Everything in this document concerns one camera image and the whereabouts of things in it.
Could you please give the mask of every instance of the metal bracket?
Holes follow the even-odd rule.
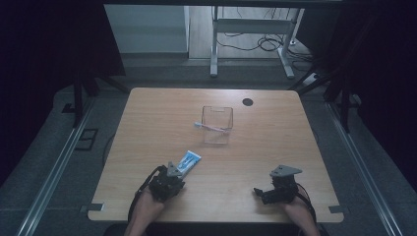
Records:
[[[242,33],[269,33],[285,34],[282,48],[278,48],[277,53],[281,60],[285,74],[289,80],[295,78],[291,64],[287,60],[288,46],[291,44],[293,34],[297,26],[300,9],[296,9],[294,17],[288,20],[265,20],[265,19],[219,19],[218,6],[214,7],[212,19],[212,46],[210,56],[210,76],[217,77],[217,34],[219,32],[242,32]]]
[[[175,165],[172,163],[172,161],[169,161],[169,162],[168,162],[168,170],[167,170],[166,175],[167,175],[168,177],[174,177],[174,176],[181,176],[181,175],[182,175],[182,173],[181,173],[181,171],[179,171],[179,170],[177,169],[177,166],[175,166]]]
[[[71,107],[73,104],[71,103],[66,103],[64,108],[62,108],[61,113],[75,113],[76,112],[76,108]]]
[[[77,146],[74,150],[84,150],[89,151],[92,149],[92,146],[95,142],[95,137],[97,136],[98,129],[83,129],[81,136],[79,137],[79,141]]]
[[[350,213],[350,210],[346,206],[329,206],[330,213]]]
[[[88,206],[81,206],[80,213],[85,213],[87,211],[103,211],[104,204],[90,204]]]
[[[286,165],[278,165],[274,170],[272,170],[269,174],[270,177],[285,177],[294,174],[298,174],[303,172],[300,169],[289,167]]]

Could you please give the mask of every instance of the metal rail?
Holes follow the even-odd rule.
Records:
[[[33,235],[34,230],[36,229],[37,224],[40,222],[40,219],[42,218],[43,213],[49,204],[55,188],[61,179],[62,173],[67,166],[68,160],[73,153],[83,128],[89,119],[93,104],[93,98],[87,100],[85,115],[83,116],[80,124],[72,130],[70,137],[64,145],[64,148],[61,150],[61,153],[59,154],[58,159],[52,167],[51,172],[49,173],[45,182],[43,182],[42,187],[40,188],[36,198],[31,204],[30,209],[16,235]]]
[[[365,186],[365,189],[368,192],[368,195],[374,204],[375,209],[377,210],[378,215],[380,216],[381,222],[387,230],[387,234],[390,236],[400,236],[402,235],[401,230],[398,227],[395,216],[387,204],[386,199],[383,194],[380,192],[377,184],[374,181],[365,161],[362,158],[361,153],[358,148],[355,146],[351,136],[345,132],[342,125],[339,122],[339,115],[334,104],[328,103],[328,109],[332,115],[332,120],[334,126],[337,129],[337,132],[342,137],[343,142],[346,145],[346,148],[349,152],[349,156],[352,159],[353,164],[358,171],[359,176],[362,179],[362,182]]]

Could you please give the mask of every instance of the person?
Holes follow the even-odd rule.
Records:
[[[298,187],[299,193],[308,198],[303,188]],[[307,205],[298,197],[289,203],[277,204],[288,217],[302,230],[305,236],[320,236],[319,228],[310,214]],[[134,206],[131,219],[125,231],[125,236],[143,236],[150,225],[165,208],[165,203],[156,201],[146,187]]]

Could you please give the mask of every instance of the black curtain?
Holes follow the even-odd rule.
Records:
[[[417,8],[384,2],[352,67],[359,115],[417,190]]]
[[[12,1],[0,8],[1,184],[76,74],[124,75],[104,7]]]

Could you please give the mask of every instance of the blue toothpaste tube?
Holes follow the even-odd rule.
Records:
[[[182,178],[184,178],[187,175],[187,173],[197,164],[197,162],[200,161],[201,158],[201,156],[195,154],[190,150],[187,150],[187,152],[184,154],[177,166],[177,169],[182,174]]]

